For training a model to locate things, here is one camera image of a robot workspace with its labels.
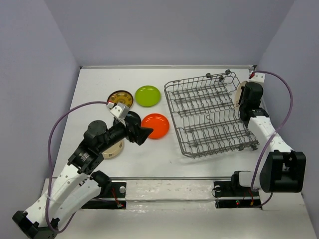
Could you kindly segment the brown yellow patterned plate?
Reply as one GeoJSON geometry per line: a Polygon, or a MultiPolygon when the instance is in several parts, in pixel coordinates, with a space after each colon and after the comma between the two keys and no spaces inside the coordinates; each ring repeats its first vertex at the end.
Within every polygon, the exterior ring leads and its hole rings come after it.
{"type": "Polygon", "coordinates": [[[128,91],[118,90],[118,91],[112,92],[108,96],[107,101],[113,102],[113,103],[122,103],[126,105],[127,107],[131,108],[134,103],[134,97],[128,91]]]}

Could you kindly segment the cream plate with black blot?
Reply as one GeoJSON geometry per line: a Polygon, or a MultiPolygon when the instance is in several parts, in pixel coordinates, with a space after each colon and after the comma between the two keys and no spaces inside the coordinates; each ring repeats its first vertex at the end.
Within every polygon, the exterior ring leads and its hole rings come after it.
{"type": "Polygon", "coordinates": [[[236,110],[239,110],[240,107],[240,97],[242,95],[243,89],[245,88],[247,81],[243,81],[240,83],[240,85],[237,87],[237,91],[234,98],[234,107],[236,110]]]}

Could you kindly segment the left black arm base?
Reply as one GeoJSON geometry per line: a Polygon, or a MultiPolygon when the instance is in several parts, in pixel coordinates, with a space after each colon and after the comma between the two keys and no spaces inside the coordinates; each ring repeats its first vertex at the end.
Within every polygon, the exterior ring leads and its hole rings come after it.
{"type": "Polygon", "coordinates": [[[102,191],[99,196],[88,201],[81,209],[123,210],[127,205],[126,187],[126,181],[113,181],[108,191],[102,191]]]}

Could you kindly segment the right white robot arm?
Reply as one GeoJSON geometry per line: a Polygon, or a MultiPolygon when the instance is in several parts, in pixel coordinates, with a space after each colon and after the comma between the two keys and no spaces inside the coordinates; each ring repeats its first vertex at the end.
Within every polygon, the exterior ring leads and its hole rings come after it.
{"type": "Polygon", "coordinates": [[[268,113],[260,106],[263,87],[256,82],[243,82],[235,97],[240,120],[252,132],[261,154],[253,171],[236,171],[229,189],[234,195],[247,188],[265,193],[299,193],[303,188],[306,156],[288,146],[273,127],[268,113]]]}

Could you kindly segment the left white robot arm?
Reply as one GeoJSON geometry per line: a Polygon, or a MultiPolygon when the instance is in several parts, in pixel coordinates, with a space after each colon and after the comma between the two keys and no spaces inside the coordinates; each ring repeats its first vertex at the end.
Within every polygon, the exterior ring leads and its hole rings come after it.
{"type": "Polygon", "coordinates": [[[123,119],[111,128],[102,120],[91,122],[53,184],[29,208],[17,211],[13,221],[30,239],[55,238],[84,204],[109,194],[111,178],[96,170],[104,159],[102,153],[125,138],[142,145],[152,131],[123,119]]]}

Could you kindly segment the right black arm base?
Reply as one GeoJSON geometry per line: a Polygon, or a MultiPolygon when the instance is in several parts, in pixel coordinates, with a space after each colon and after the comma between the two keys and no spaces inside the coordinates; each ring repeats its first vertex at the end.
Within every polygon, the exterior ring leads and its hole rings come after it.
{"type": "Polygon", "coordinates": [[[235,171],[230,180],[214,181],[211,194],[217,209],[254,208],[262,204],[259,192],[240,186],[239,171],[235,171]]]}

